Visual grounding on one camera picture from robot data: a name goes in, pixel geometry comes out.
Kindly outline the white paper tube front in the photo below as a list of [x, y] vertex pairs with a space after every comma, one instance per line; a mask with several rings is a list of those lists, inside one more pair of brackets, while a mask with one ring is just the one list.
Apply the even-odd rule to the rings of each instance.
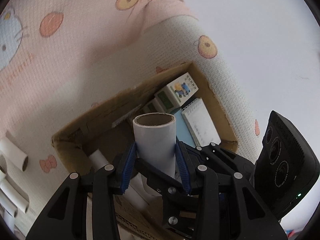
[[6, 179], [1, 181], [1, 190], [18, 209], [27, 213], [29, 202]]

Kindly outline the white paper tube short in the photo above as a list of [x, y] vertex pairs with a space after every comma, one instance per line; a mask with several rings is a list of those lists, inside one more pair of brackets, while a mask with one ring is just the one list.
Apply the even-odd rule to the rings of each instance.
[[26, 170], [28, 156], [7, 137], [1, 139], [1, 152], [22, 172]]

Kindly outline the pink Hello Kitty blanket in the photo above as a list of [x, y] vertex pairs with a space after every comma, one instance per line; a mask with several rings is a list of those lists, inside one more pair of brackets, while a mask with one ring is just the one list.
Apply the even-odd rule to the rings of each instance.
[[16, 226], [27, 234], [67, 176], [52, 135], [118, 92], [193, 61], [238, 140], [256, 161], [261, 137], [228, 65], [235, 46], [208, 0], [190, 11], [183, 0], [10, 0], [1, 13], [1, 136], [29, 158], [22, 171], [3, 158], [9, 180], [29, 199]]

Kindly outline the light blue book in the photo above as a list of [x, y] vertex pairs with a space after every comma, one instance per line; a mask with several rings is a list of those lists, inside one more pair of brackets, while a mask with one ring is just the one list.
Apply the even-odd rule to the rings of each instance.
[[196, 147], [193, 137], [191, 136], [181, 113], [182, 110], [180, 108], [173, 112], [173, 116], [176, 118], [176, 136], [179, 141], [182, 141], [191, 147]]

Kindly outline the white cartoon carton box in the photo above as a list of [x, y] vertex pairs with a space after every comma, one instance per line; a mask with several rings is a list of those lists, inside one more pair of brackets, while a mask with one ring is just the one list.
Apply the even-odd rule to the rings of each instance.
[[197, 84], [187, 72], [159, 90], [155, 98], [163, 109], [170, 113], [182, 107], [198, 90]]

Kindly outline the brown cardboard box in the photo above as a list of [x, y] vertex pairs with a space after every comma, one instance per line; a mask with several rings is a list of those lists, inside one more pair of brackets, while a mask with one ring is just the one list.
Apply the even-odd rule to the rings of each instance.
[[174, 171], [174, 143], [182, 129], [178, 118], [164, 110], [148, 109], [152, 97], [166, 85], [185, 91], [188, 82], [180, 77], [188, 74], [217, 130], [212, 137], [223, 148], [236, 151], [238, 141], [225, 111], [212, 91], [209, 81], [193, 63], [167, 69], [121, 91], [107, 101], [91, 108], [52, 136], [52, 145], [61, 162], [70, 172], [88, 174], [93, 166], [89, 156], [94, 150], [112, 161], [132, 142], [137, 144], [138, 155], [164, 173]]

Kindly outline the white spiral notepad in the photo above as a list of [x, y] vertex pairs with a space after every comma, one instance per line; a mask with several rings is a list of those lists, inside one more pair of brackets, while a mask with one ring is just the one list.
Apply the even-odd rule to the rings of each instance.
[[216, 145], [221, 143], [220, 136], [202, 98], [196, 98], [184, 107], [181, 115], [196, 146], [204, 147], [212, 142]]

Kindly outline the white paper tube crosswise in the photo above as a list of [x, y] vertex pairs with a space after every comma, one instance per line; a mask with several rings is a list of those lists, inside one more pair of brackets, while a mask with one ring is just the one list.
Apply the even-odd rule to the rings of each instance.
[[12, 217], [15, 218], [17, 216], [17, 207], [12, 204], [10, 200], [1, 199], [1, 206], [3, 206]]

